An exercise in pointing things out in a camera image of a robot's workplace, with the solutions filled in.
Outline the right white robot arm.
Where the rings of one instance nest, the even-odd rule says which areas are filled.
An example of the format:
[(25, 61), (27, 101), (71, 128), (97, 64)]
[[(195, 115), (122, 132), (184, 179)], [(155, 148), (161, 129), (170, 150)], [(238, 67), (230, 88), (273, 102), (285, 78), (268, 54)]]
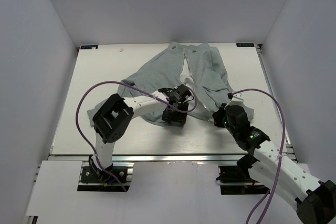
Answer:
[(247, 152), (237, 161), (237, 175), (247, 182), (255, 180), (269, 192), (260, 216), (262, 219), (274, 195), (281, 197), (302, 223), (329, 223), (335, 218), (335, 183), (309, 174), (277, 147), (262, 130), (251, 125), (240, 92), (228, 94), (213, 113), (214, 125), (225, 128), (237, 145)]

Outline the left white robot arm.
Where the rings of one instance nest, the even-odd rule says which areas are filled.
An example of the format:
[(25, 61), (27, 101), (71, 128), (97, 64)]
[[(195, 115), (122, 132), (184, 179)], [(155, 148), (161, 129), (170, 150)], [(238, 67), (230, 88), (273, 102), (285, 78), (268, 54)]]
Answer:
[(97, 151), (93, 176), (101, 182), (110, 178), (115, 142), (123, 137), (131, 120), (158, 113), (160, 122), (183, 126), (188, 102), (194, 98), (192, 91), (183, 84), (175, 88), (161, 88), (138, 97), (111, 95), (92, 118)]

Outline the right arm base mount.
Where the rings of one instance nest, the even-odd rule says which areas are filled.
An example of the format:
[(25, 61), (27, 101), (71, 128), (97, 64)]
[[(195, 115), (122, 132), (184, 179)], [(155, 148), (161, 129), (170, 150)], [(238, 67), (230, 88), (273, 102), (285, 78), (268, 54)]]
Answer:
[(219, 167), (219, 175), (216, 181), (220, 186), (221, 195), (261, 195), (269, 188), (252, 179), (249, 169), (258, 160), (250, 154), (246, 154), (236, 162), (234, 166), (223, 165)]

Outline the grey zip-up jacket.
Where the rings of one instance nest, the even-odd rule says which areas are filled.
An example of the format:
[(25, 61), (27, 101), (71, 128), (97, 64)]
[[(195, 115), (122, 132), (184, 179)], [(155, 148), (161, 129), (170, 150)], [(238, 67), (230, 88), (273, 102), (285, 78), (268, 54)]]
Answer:
[(162, 52), (145, 63), (137, 72), (122, 80), (121, 97), (138, 97), (140, 90), (153, 93), (159, 88), (184, 84), (194, 90), (197, 99), (190, 103), (190, 116), (208, 121), (221, 104), (228, 103), (233, 92), (228, 72), (216, 47), (209, 44), (181, 45), (171, 42)]

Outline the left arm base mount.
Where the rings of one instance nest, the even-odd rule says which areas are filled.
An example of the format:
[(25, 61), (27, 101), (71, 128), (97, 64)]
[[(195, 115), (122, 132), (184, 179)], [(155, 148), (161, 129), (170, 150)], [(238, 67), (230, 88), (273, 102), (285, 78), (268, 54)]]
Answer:
[(77, 191), (125, 193), (129, 190), (131, 177), (127, 166), (111, 164), (106, 170), (108, 173), (101, 170), (90, 155), (88, 165), (81, 168)]

